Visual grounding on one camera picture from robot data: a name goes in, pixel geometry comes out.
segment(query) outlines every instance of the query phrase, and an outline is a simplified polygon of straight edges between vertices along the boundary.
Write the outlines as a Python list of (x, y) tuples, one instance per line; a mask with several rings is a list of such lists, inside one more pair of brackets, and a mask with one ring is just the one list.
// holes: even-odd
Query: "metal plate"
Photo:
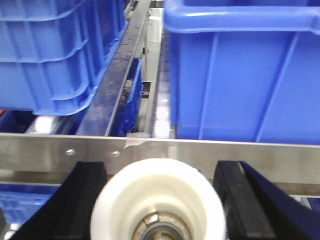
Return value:
[(24, 180), (21, 172), (67, 174), (77, 161), (104, 162), (109, 175), (135, 161), (172, 158), (212, 180), (218, 160), (244, 160), (290, 194), (320, 196), (320, 146), (178, 139), (0, 134), (0, 181)]

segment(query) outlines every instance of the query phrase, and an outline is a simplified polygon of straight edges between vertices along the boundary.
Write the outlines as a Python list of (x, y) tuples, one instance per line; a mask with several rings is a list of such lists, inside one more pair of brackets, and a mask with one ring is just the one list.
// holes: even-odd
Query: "blue plastic crate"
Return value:
[[(0, 16), (0, 62), (43, 63), (72, 56), (83, 48), (89, 38), (91, 41), (99, 38), (97, 33), (88, 35), (87, 24), (99, 24), (98, 16), (92, 14), (94, 11), (94, 1), (82, 0), (72, 10), (58, 16)], [(99, 25), (93, 29), (100, 31)]]
[(318, 0), (166, 0), (182, 139), (320, 144)]
[(126, 26), (123, 3), (66, 2), (0, 3), (1, 108), (63, 116), (91, 103)]
[(128, 73), (126, 85), (124, 86), (124, 91), (126, 91), (126, 88), (130, 89), (130, 91), (128, 92), (127, 96), (128, 100), (124, 111), (122, 130), (119, 134), (120, 136), (125, 136), (126, 132), (132, 131), (136, 126), (140, 108), (140, 101), (143, 92), (141, 64), (141, 59), (133, 59), (131, 68)]
[(0, 184), (0, 208), (7, 223), (23, 224), (58, 190), (58, 186)]

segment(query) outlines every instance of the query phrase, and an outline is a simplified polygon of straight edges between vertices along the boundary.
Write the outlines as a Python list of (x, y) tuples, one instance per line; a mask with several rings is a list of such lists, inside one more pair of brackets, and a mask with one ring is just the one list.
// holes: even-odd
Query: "bolt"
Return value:
[(114, 151), (112, 153), (113, 157), (116, 158), (116, 157), (119, 157), (120, 156), (120, 152), (119, 151)]
[(73, 148), (70, 148), (67, 151), (65, 151), (65, 155), (67, 156), (72, 156), (75, 153), (76, 153), (76, 150), (74, 150)]

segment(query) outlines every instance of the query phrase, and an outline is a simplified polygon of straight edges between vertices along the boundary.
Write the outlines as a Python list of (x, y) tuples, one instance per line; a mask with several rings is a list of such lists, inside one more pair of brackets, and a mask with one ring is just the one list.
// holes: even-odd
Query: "white wheel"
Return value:
[(139, 223), (154, 213), (183, 220), (192, 240), (225, 239), (216, 191), (197, 169), (165, 158), (134, 162), (106, 184), (92, 212), (91, 239), (132, 240)]

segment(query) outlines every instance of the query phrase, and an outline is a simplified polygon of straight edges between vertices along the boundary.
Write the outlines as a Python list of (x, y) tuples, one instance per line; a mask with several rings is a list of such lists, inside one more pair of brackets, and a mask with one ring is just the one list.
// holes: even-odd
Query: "gray metal beam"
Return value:
[(147, 158), (180, 160), (200, 169), (209, 180), (217, 161), (244, 160), (290, 194), (320, 196), (320, 146), (315, 145), (0, 134), (4, 182), (56, 184), (77, 161), (104, 162), (108, 174), (114, 175)]
[(117, 128), (114, 124), (119, 122), (115, 119), (126, 106), (121, 96), (147, 19), (150, 2), (151, 0), (140, 0), (137, 4), (112, 62), (78, 128), (77, 135), (108, 136), (117, 131), (113, 130)]

